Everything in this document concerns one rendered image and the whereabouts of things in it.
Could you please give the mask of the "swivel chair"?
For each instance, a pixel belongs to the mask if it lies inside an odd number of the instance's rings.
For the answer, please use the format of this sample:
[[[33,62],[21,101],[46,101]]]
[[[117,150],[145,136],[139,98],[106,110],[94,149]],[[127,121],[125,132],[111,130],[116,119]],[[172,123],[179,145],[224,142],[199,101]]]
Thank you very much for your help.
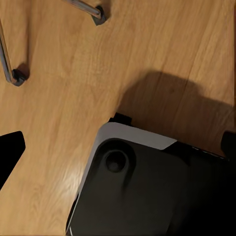
[[[101,25],[105,23],[105,21],[107,21],[102,6],[93,7],[80,0],[63,0],[63,2],[66,2],[86,13],[91,14],[96,25]],[[0,20],[0,58],[7,81],[15,86],[22,85],[23,82],[27,79],[27,77],[23,72],[21,72],[18,69],[11,70],[11,65],[8,57],[5,38],[3,35],[1,20]]]

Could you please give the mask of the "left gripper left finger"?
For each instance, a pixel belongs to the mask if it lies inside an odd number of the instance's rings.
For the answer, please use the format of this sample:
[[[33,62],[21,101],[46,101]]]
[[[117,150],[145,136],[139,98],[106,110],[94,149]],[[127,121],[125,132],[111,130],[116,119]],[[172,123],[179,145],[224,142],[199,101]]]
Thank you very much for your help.
[[[21,131],[0,136],[0,190],[26,149]]]

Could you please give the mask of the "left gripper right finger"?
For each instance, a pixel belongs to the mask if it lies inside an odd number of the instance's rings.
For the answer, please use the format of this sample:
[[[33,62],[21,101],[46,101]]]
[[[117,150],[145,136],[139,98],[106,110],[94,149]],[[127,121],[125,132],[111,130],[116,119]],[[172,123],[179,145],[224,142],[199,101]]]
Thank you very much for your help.
[[[222,136],[220,147],[236,170],[236,132],[226,130]]]

